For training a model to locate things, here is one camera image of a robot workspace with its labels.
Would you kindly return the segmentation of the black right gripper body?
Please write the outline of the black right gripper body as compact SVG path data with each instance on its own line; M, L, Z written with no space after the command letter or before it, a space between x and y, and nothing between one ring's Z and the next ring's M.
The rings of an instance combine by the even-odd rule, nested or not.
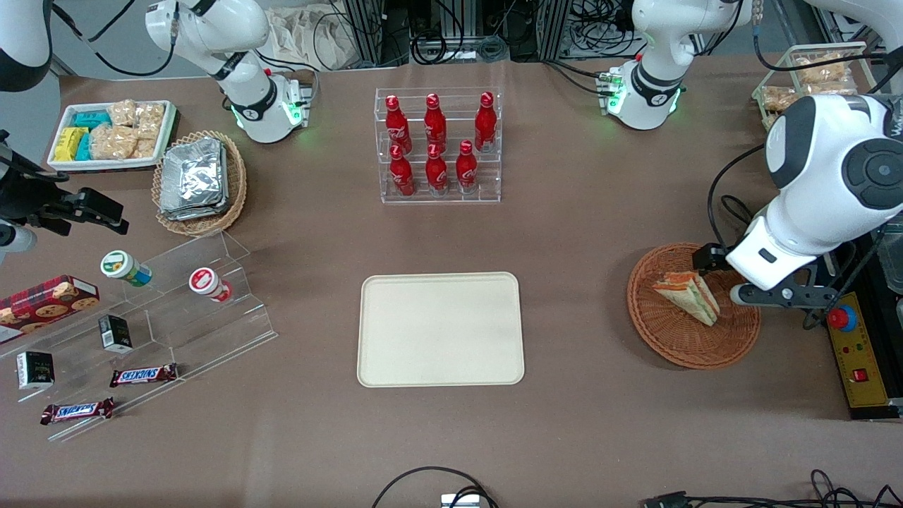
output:
M48 229L60 236L70 234L70 222L49 215L44 209L62 203L67 193L58 184L70 179L57 171L46 173L39 165L9 147L9 132L1 132L1 212L14 225Z

